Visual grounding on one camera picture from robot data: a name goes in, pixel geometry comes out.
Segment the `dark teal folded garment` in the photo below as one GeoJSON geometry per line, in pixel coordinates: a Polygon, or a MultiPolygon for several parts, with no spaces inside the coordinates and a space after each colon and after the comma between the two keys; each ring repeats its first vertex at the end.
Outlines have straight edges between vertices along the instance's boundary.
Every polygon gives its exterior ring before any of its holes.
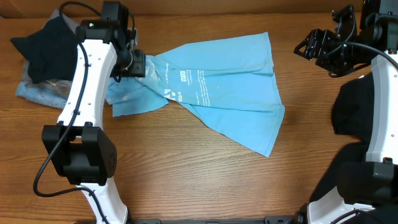
{"type": "Polygon", "coordinates": [[[28,74],[33,83],[73,80],[77,44],[60,17],[28,37],[13,37],[11,43],[29,61],[28,74]]]}

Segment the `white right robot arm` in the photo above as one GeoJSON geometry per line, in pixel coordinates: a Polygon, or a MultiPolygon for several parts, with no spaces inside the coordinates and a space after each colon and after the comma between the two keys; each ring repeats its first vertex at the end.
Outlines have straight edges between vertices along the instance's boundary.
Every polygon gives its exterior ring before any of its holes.
{"type": "Polygon", "coordinates": [[[286,223],[395,223],[397,221],[397,2],[363,2],[332,14],[334,30],[312,30],[294,52],[333,78],[371,67],[374,113],[362,162],[345,162],[337,184],[286,223]]]}

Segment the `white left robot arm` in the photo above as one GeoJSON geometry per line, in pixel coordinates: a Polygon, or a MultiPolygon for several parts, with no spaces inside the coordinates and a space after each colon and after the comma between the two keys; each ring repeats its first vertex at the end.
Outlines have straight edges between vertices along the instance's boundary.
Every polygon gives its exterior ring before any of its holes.
{"type": "Polygon", "coordinates": [[[105,1],[99,19],[84,20],[71,32],[76,68],[67,103],[55,125],[45,125],[42,141],[48,157],[39,169],[33,190],[40,197],[80,191],[95,214],[96,223],[132,223],[122,202],[114,173],[116,146],[103,131],[103,108],[110,78],[146,75],[146,56],[137,50],[134,16],[118,1],[105,1]],[[73,188],[53,193],[38,190],[48,164],[73,188]]]}

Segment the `light blue t-shirt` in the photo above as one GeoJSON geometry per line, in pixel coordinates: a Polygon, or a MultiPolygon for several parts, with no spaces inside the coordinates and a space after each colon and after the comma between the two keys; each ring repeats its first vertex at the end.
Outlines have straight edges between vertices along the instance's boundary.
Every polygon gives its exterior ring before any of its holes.
{"type": "Polygon", "coordinates": [[[181,45],[147,56],[143,78],[111,80],[113,116],[175,101],[210,129],[269,156],[284,118],[268,33],[181,45]]]}

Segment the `blue denim folded jeans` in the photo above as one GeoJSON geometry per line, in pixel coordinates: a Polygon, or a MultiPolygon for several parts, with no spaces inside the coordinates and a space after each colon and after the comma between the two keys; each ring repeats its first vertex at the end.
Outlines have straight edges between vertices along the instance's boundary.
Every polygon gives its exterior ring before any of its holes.
{"type": "Polygon", "coordinates": [[[64,109],[67,103],[66,98],[57,96],[53,91],[41,87],[28,87],[26,82],[20,82],[16,90],[16,96],[58,109],[64,109]]]}

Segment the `grey folded shorts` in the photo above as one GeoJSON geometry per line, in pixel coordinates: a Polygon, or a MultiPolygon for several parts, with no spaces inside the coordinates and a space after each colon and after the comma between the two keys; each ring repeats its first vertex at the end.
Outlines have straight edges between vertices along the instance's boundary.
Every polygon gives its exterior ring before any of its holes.
{"type": "Polygon", "coordinates": [[[78,47],[88,40],[112,44],[117,62],[112,76],[118,82],[121,77],[141,77],[144,72],[144,54],[134,50],[135,28],[128,28],[134,16],[119,2],[105,2],[100,18],[84,20],[78,26],[59,14],[49,20],[41,30],[28,37],[14,37],[13,46],[25,58],[22,81],[26,85],[41,88],[55,83],[55,90],[71,88],[75,74],[78,47]]]}

